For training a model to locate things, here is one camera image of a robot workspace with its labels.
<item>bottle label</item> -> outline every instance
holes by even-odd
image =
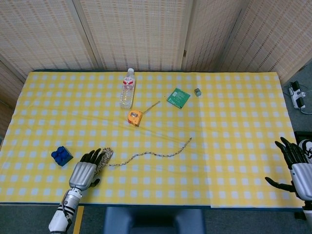
[[[123,79],[123,84],[124,84],[124,85],[135,86],[136,81],[135,81],[133,78],[131,78],[131,77],[125,77],[125,78]]]

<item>dark chair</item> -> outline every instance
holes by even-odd
[[[205,234],[202,210],[108,207],[104,234]]]

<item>power strip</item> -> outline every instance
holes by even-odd
[[[295,109],[306,108],[303,101],[303,98],[306,96],[306,93],[301,91],[298,81],[291,82],[289,86],[289,93],[291,95],[292,103]]]

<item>plastic water bottle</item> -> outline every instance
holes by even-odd
[[[122,109],[131,108],[135,87],[135,71],[133,70],[133,68],[129,68],[126,77],[123,79],[122,92],[120,97],[120,107]]]

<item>woven wall panel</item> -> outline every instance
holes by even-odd
[[[64,0],[0,1],[0,54],[25,78],[35,69],[93,69]]]
[[[252,0],[220,70],[277,71],[281,80],[288,78],[312,52],[311,22],[311,0]]]
[[[3,139],[9,127],[13,110],[0,103],[0,139]]]
[[[180,69],[177,56],[184,47],[180,40],[181,30],[185,30],[182,22],[187,4],[192,1],[80,2],[105,69]]]
[[[183,71],[213,71],[243,0],[198,0],[192,14]]]
[[[0,62],[0,101],[15,107],[23,83]]]

